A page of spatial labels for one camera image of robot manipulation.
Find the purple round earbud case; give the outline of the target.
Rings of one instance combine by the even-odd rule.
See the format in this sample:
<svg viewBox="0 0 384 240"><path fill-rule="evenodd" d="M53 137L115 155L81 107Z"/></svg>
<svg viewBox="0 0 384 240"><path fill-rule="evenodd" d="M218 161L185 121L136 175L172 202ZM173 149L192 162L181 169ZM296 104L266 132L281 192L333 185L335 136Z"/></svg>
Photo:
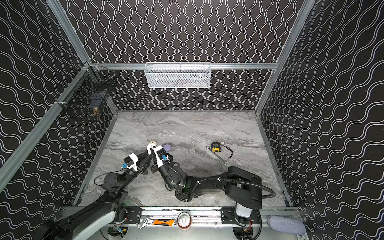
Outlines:
<svg viewBox="0 0 384 240"><path fill-rule="evenodd" d="M163 149L166 151L166 152L169 152L171 150L171 146L166 144L163 146Z"/></svg>

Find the white round earbud case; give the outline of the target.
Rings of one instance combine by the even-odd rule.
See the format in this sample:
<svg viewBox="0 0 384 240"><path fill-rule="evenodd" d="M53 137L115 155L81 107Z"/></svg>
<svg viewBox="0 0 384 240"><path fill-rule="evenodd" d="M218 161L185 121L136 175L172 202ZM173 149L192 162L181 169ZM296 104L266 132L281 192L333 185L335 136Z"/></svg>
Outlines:
<svg viewBox="0 0 384 240"><path fill-rule="evenodd" d="M152 152L152 149L154 149L156 147L156 145L154 143L150 143L147 145L147 151L148 151L148 154L151 154Z"/></svg>

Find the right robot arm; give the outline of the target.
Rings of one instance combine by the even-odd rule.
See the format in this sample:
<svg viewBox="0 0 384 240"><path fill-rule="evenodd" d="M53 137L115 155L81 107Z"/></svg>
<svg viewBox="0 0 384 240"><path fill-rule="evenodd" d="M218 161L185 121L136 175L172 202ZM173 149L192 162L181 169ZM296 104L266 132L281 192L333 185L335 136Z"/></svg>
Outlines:
<svg viewBox="0 0 384 240"><path fill-rule="evenodd" d="M276 192L262 184L261 177L238 167L229 167L217 176L199 178L187 175L168 153L152 153L151 171L158 171L168 191L184 203L190 203L202 195L223 192L235 202L235 210L222 214L222 221L244 227L253 222L253 212L260 213L263 200L274 198Z"/></svg>

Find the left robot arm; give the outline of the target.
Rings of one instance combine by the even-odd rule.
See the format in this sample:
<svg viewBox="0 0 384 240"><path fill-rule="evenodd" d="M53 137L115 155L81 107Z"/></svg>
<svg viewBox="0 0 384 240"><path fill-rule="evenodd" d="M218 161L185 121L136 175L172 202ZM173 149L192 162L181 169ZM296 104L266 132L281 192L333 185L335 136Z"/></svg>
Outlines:
<svg viewBox="0 0 384 240"><path fill-rule="evenodd" d="M125 188L138 175L148 174L155 157L153 151L131 155L124 159L125 168L104 174L101 184L103 194L78 212L56 222L48 220L33 235L34 240L86 240L107 224L121 224L127 220L126 204L128 192Z"/></svg>

